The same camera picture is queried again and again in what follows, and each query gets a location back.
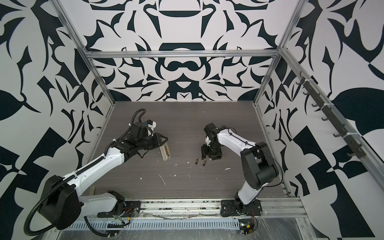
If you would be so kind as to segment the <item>white remote control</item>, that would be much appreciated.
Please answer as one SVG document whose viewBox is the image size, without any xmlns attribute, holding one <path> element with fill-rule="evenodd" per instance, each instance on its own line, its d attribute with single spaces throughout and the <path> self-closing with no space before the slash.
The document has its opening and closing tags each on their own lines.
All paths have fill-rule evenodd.
<svg viewBox="0 0 384 240">
<path fill-rule="evenodd" d="M 161 154 L 162 154 L 162 157 L 163 157 L 164 161 L 167 161 L 167 160 L 169 160 L 171 158 L 171 153 L 170 153 L 170 150 L 169 150 L 169 147 L 168 147 L 167 143 L 165 143 L 165 150 L 161 150 Z"/>
</svg>

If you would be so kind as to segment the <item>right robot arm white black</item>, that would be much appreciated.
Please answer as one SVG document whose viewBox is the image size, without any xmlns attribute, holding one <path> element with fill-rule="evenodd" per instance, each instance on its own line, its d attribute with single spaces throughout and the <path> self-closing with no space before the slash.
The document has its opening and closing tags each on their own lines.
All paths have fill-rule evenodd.
<svg viewBox="0 0 384 240">
<path fill-rule="evenodd" d="M 202 145 L 202 159 L 220 160 L 221 147 L 227 147 L 241 158 L 245 183 L 235 195 L 240 210 L 250 207 L 264 187 L 279 176 L 280 166 L 273 158 L 268 145 L 255 143 L 237 135 L 227 126 L 216 127 L 213 123 L 204 128 L 206 143 Z"/>
</svg>

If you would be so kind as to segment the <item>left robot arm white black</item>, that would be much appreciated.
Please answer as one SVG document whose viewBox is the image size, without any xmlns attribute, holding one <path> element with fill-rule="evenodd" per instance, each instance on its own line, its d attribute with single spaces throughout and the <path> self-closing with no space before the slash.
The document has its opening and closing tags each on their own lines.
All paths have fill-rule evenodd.
<svg viewBox="0 0 384 240">
<path fill-rule="evenodd" d="M 123 137 L 113 140 L 106 152 L 95 160 L 64 177 L 53 176 L 48 179 L 38 212 L 59 230 L 85 216 L 99 213 L 120 215 L 124 201 L 117 192 L 108 191 L 93 196 L 84 196 L 83 193 L 115 167 L 134 156 L 142 157 L 140 151 L 148 152 L 162 147 L 168 138 L 155 133 L 155 127 L 156 123 L 150 120 L 137 122 Z"/>
</svg>

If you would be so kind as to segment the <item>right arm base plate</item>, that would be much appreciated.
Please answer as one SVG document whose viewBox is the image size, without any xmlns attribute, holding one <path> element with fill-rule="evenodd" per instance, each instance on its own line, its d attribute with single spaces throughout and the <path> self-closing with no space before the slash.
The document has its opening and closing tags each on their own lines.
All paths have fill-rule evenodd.
<svg viewBox="0 0 384 240">
<path fill-rule="evenodd" d="M 221 200 L 220 215 L 222 217 L 230 216 L 261 216 L 263 211 L 261 202 L 253 200 L 248 205 L 242 204 L 240 200 Z"/>
</svg>

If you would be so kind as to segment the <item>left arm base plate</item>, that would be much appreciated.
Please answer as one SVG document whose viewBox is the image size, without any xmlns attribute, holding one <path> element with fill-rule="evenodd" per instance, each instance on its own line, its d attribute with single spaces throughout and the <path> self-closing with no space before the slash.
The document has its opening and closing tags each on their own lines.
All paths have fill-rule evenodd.
<svg viewBox="0 0 384 240">
<path fill-rule="evenodd" d="M 141 201 L 118 201 L 110 212 L 98 213 L 98 218 L 112 218 L 119 216 L 121 218 L 132 217 L 140 213 Z"/>
</svg>

